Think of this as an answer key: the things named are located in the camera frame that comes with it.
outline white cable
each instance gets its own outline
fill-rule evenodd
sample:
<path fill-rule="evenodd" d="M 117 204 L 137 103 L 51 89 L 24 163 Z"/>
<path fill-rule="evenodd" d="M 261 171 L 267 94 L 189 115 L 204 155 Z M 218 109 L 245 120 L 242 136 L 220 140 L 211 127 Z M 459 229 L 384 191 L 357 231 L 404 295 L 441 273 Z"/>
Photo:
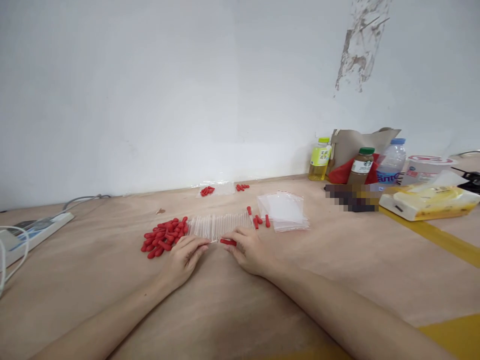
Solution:
<path fill-rule="evenodd" d="M 0 249 L 1 249 L 0 298 L 1 298 L 2 293 L 4 292 L 5 284 L 12 277 L 12 275 L 15 274 L 15 272 L 23 265 L 23 263 L 25 262 L 25 259 L 27 258 L 27 255 L 29 254 L 30 234 L 25 229 L 22 229 L 21 227 L 16 227 L 16 226 L 0 226 L 0 229 L 17 229 L 25 234 L 25 240 L 20 245 L 21 247 L 22 246 L 25 247 L 25 254 L 23 255 L 23 258 L 21 259 L 20 263 L 15 268 L 15 270 L 13 270 L 10 274 L 8 274 L 8 276 L 7 276 L 7 251 L 5 250 L 3 241 L 0 239 Z"/>

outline pile of red caps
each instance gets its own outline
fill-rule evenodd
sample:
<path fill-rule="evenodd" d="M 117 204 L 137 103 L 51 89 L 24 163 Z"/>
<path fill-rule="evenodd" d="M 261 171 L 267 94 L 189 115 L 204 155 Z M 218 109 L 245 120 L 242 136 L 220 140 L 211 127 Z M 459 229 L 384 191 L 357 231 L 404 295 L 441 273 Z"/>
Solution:
<path fill-rule="evenodd" d="M 142 252 L 148 252 L 148 258 L 159 257 L 164 251 L 172 250 L 172 245 L 178 243 L 180 238 L 189 232 L 188 217 L 181 221 L 174 218 L 167 222 L 159 223 L 152 232 L 147 232 L 143 237 L 145 241 L 141 247 Z"/>
<path fill-rule="evenodd" d="M 240 184 L 237 184 L 236 185 L 236 190 L 237 191 L 245 191 L 245 189 L 248 189 L 250 187 L 250 185 L 240 185 Z"/>
<path fill-rule="evenodd" d="M 259 228 L 259 224 L 262 225 L 264 223 L 264 221 L 262 220 L 262 218 L 258 215 L 255 215 L 255 217 L 253 218 L 253 225 L 255 225 L 255 229 L 258 229 Z M 265 226 L 267 228 L 270 227 L 270 219 L 269 219 L 269 216 L 268 214 L 265 215 Z"/>
<path fill-rule="evenodd" d="M 248 211 L 248 215 L 250 215 L 250 217 L 252 217 L 252 208 L 250 206 L 247 206 L 246 207 L 246 210 Z M 262 220 L 262 218 L 258 215 L 255 215 L 255 217 L 253 218 L 253 225 L 255 225 L 255 229 L 259 229 L 259 224 L 262 225 L 264 223 L 264 221 Z M 270 219 L 269 219 L 269 215 L 265 215 L 265 226 L 267 228 L 270 227 Z"/>
<path fill-rule="evenodd" d="M 207 196 L 208 194 L 213 193 L 214 190 L 215 190 L 214 187 L 207 186 L 207 187 L 204 188 L 202 191 L 200 191 L 200 194 L 201 194 L 201 196 L 202 196 L 202 198 L 203 198 L 204 196 Z"/>

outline white wall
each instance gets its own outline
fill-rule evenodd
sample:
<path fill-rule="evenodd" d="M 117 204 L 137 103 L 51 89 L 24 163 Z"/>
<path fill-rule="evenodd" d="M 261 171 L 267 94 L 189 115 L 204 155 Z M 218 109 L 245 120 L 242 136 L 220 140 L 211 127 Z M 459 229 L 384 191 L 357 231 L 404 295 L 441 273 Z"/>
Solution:
<path fill-rule="evenodd" d="M 3 0 L 0 210 L 306 172 L 315 134 L 480 148 L 480 4 L 395 0 L 335 90 L 350 0 Z"/>

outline blue label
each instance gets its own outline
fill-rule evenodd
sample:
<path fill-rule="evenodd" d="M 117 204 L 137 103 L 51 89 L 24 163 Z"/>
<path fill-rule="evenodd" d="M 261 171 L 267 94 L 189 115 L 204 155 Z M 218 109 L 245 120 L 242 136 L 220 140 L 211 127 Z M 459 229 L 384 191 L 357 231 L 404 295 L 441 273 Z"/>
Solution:
<path fill-rule="evenodd" d="M 399 172 L 376 171 L 378 182 L 381 184 L 395 184 L 400 176 Z"/>

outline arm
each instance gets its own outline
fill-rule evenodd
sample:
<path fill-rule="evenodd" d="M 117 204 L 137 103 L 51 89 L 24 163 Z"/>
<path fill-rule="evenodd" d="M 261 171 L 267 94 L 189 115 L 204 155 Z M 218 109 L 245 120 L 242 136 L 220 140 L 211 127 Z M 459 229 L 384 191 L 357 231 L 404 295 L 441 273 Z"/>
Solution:
<path fill-rule="evenodd" d="M 182 237 L 158 276 L 52 342 L 32 360 L 106 359 L 154 307 L 188 280 L 209 242 Z"/>
<path fill-rule="evenodd" d="M 274 258 L 256 231 L 225 234 L 239 265 L 264 277 L 298 304 L 354 358 L 453 359 L 435 342 L 392 313 L 334 281 Z"/>

